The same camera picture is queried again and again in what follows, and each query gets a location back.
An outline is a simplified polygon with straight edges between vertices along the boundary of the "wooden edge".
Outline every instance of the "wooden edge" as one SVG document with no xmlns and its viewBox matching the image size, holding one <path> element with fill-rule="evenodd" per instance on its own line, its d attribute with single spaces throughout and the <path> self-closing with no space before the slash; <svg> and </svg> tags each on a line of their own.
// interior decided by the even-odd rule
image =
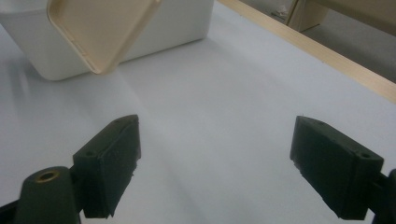
<svg viewBox="0 0 396 224">
<path fill-rule="evenodd" d="M 304 50 L 341 73 L 353 78 L 364 87 L 385 97 L 396 104 L 396 84 L 381 77 L 348 58 L 324 47 L 318 42 L 292 30 L 288 26 L 262 14 L 260 11 L 239 0 L 218 0 L 224 6 L 236 11 L 241 16 L 287 40 L 295 47 Z"/>
</svg>

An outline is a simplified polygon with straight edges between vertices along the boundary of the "white tabletop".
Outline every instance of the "white tabletop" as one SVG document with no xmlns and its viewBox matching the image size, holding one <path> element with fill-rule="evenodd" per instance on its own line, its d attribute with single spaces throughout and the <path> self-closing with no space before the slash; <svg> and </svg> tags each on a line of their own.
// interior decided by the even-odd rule
<svg viewBox="0 0 396 224">
<path fill-rule="evenodd" d="M 104 77 L 46 81 L 1 27 L 0 48 L 0 205 L 129 114 L 143 157 L 116 215 L 83 223 L 362 223 L 338 219 L 293 166 L 298 115 L 396 167 L 396 105 L 218 3 L 207 39 Z"/>
</svg>

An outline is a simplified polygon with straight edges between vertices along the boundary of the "white plastic bin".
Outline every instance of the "white plastic bin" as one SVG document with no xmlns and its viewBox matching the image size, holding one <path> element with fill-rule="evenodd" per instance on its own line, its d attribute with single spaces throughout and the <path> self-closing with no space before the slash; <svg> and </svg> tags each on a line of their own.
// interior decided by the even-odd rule
<svg viewBox="0 0 396 224">
<path fill-rule="evenodd" d="M 169 49 L 207 34 L 214 0 L 163 0 L 124 61 Z M 45 79 L 89 71 L 47 16 L 47 0 L 0 0 L 0 22 Z"/>
</svg>

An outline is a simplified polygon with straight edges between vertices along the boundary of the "white table surface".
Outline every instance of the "white table surface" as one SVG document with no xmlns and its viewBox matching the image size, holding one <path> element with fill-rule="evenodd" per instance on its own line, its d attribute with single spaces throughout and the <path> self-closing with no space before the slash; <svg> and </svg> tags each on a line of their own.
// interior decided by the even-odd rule
<svg viewBox="0 0 396 224">
<path fill-rule="evenodd" d="M 0 204 L 129 114 L 143 158 L 116 215 L 83 223 L 371 223 L 338 219 L 293 166 L 298 115 L 396 167 L 396 105 L 219 3 L 207 39 L 104 77 L 46 81 L 1 27 L 0 49 Z"/>
</svg>

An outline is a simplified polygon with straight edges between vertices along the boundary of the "beige lid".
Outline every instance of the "beige lid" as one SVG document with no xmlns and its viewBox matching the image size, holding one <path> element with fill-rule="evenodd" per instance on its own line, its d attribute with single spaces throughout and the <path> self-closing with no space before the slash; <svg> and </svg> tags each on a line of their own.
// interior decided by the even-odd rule
<svg viewBox="0 0 396 224">
<path fill-rule="evenodd" d="M 49 0 L 53 26 L 95 74 L 122 60 L 161 0 Z"/>
</svg>

